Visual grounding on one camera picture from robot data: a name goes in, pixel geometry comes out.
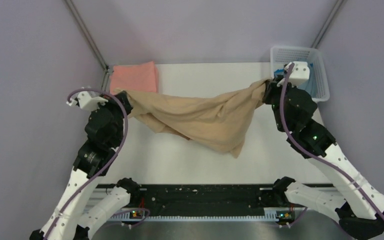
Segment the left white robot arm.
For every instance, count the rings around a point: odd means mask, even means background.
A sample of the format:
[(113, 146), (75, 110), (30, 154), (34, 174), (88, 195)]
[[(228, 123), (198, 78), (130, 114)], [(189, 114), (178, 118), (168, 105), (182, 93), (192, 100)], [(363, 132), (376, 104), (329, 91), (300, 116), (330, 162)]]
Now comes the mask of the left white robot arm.
[(140, 202), (138, 184), (123, 178), (115, 190), (90, 210), (85, 207), (115, 161), (128, 133), (133, 107), (125, 91), (112, 95), (85, 88), (69, 94), (66, 104), (89, 111), (86, 141), (77, 152), (66, 188), (46, 224), (34, 230), (31, 240), (90, 240), (97, 230), (124, 206)]

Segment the beige t shirt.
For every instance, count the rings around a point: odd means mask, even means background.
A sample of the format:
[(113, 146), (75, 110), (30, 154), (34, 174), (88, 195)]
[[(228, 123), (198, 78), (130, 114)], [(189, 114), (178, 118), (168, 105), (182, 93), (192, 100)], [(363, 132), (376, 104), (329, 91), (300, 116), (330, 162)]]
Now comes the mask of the beige t shirt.
[(262, 106), (268, 79), (215, 97), (180, 97), (126, 90), (135, 118), (154, 133), (195, 141), (218, 153), (238, 158), (255, 110)]

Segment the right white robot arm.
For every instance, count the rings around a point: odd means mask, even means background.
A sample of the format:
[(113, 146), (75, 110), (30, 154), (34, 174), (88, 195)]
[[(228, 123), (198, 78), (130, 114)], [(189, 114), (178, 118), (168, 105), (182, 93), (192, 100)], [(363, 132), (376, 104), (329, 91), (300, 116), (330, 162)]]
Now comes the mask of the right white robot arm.
[(282, 78), (265, 82), (264, 104), (270, 105), (277, 129), (309, 163), (319, 169), (338, 194), (306, 186), (282, 177), (273, 186), (273, 200), (279, 206), (301, 205), (335, 221), (357, 240), (369, 240), (384, 232), (384, 194), (378, 192), (352, 165), (334, 136), (313, 119), (317, 104), (304, 90)]

